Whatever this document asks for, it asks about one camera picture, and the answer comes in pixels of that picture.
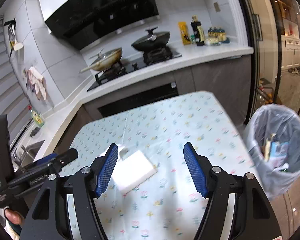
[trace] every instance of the dish soap bottle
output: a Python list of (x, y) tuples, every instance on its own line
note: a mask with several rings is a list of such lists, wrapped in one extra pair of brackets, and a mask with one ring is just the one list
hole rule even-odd
[(205, 40), (204, 31), (202, 29), (201, 22), (198, 21), (196, 15), (192, 16), (191, 26), (194, 32), (195, 42), (197, 43), (197, 46), (203, 46)]
[(28, 106), (28, 109), (30, 110), (31, 117), (32, 117), (33, 121), (39, 127), (42, 127), (44, 125), (44, 121), (43, 121), (42, 117), (40, 116), (40, 114), (35, 109), (32, 109), (31, 106)]

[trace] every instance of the table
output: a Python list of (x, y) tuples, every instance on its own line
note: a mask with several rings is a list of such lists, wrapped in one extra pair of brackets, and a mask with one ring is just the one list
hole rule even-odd
[[(112, 142), (124, 145), (128, 153), (141, 150), (157, 173), (124, 196), (111, 179), (106, 192), (94, 201), (108, 239), (193, 239), (207, 199), (197, 193), (183, 158), (183, 146), (188, 141), (212, 165), (231, 174), (252, 172), (258, 177), (230, 118), (214, 95), (205, 91), (85, 125), (71, 145), (78, 150), (78, 159), (65, 166), (60, 175), (72, 175), (90, 166)], [(73, 196), (67, 198), (72, 233), (79, 240)], [(228, 239), (233, 208), (231, 196), (221, 239)]]

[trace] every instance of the finger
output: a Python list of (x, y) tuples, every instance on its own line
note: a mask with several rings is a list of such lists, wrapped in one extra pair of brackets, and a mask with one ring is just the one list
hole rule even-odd
[(6, 218), (15, 225), (20, 225), (22, 222), (22, 219), (20, 217), (20, 215), (17, 212), (12, 211), (11, 209), (6, 209), (4, 211), (4, 214), (6, 216)]

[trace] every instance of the dish towel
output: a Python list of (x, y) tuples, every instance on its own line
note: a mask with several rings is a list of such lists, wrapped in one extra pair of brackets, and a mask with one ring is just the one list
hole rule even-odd
[(46, 89), (43, 86), (44, 77), (35, 69), (35, 67), (29, 68), (27, 73), (27, 87), (30, 87), (31, 91), (37, 95), (37, 98), (40, 100), (43, 97), (43, 100), (47, 100)]

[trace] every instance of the black wok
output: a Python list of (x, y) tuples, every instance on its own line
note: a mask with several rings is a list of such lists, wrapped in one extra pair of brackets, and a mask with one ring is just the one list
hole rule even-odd
[(134, 49), (143, 52), (149, 52), (151, 50), (166, 46), (170, 38), (170, 32), (153, 33), (156, 28), (158, 27), (147, 29), (146, 31), (148, 32), (148, 35), (138, 39), (132, 43), (131, 46)]

